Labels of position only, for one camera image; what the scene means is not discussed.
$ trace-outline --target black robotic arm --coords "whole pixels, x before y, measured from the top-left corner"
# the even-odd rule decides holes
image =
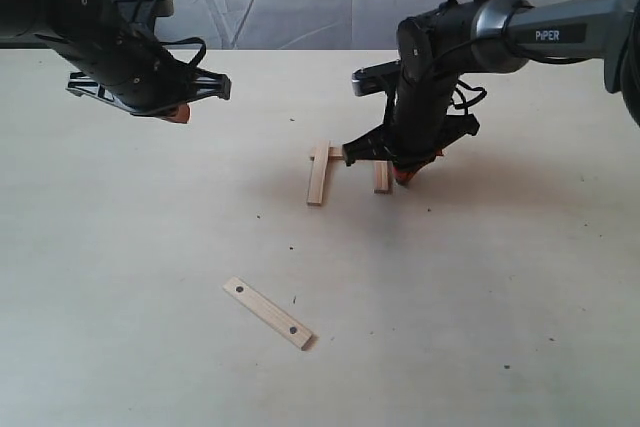
[[[154,35],[156,18],[173,13],[171,0],[0,0],[0,38],[35,35],[80,72],[67,90],[134,116],[184,122],[188,103],[217,96],[228,100],[226,75],[198,67],[200,44],[189,63],[176,60]]]
[[[390,160],[396,180],[406,184],[442,149],[478,133],[469,108],[486,91],[460,76],[511,73],[529,60],[603,59],[605,88],[622,90],[640,125],[639,35],[639,0],[575,0],[538,8],[526,0],[447,0],[400,23],[400,60],[353,75],[356,95],[385,92],[388,100],[383,124],[343,146],[346,163]],[[467,100],[464,91],[476,95]],[[451,108],[463,114],[450,115]]]

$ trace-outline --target white table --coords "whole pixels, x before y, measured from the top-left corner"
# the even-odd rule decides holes
[[[392,196],[334,164],[307,207],[315,141],[382,118],[352,71],[394,58],[212,52],[232,101],[177,126],[3,51],[0,425],[638,425],[640,129],[601,63],[470,76],[478,137]]]

